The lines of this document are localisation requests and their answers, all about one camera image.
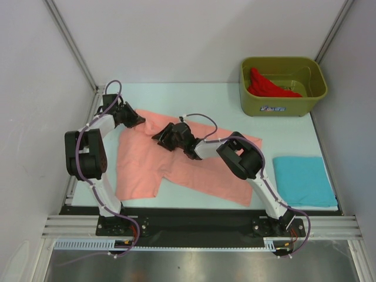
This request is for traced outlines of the pink t shirt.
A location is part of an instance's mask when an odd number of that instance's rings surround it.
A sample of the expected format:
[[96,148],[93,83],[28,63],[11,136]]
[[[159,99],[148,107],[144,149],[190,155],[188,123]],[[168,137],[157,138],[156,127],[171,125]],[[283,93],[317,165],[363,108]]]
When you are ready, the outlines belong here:
[[125,129],[119,137],[116,164],[119,200],[156,197],[162,180],[167,179],[242,206],[251,203],[251,185],[237,178],[220,157],[191,160],[181,149],[170,152],[152,140],[168,123],[177,123],[178,118],[142,109],[136,112],[146,121]]

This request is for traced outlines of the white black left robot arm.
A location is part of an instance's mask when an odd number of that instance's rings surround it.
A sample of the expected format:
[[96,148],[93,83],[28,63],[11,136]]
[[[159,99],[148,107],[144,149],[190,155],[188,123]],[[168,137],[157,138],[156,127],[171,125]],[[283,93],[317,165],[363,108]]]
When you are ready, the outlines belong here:
[[103,105],[91,122],[82,129],[65,133],[66,169],[88,187],[98,204],[97,236],[124,236],[130,230],[136,237],[137,223],[125,215],[123,204],[109,182],[103,138],[121,124],[133,128],[145,123],[146,119],[138,115],[119,93],[105,94],[102,100]]

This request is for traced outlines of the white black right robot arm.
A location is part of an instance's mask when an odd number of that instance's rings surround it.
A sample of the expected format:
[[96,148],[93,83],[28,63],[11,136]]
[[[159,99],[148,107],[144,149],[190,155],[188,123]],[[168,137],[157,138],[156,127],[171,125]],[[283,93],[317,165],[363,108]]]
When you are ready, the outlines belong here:
[[254,236],[298,236],[294,229],[298,223],[296,211],[288,206],[269,181],[262,151],[241,133],[233,132],[217,140],[200,139],[193,135],[187,123],[181,122],[168,123],[152,139],[169,151],[182,149],[192,160],[219,157],[238,179],[251,184],[263,202],[267,215],[251,221]]

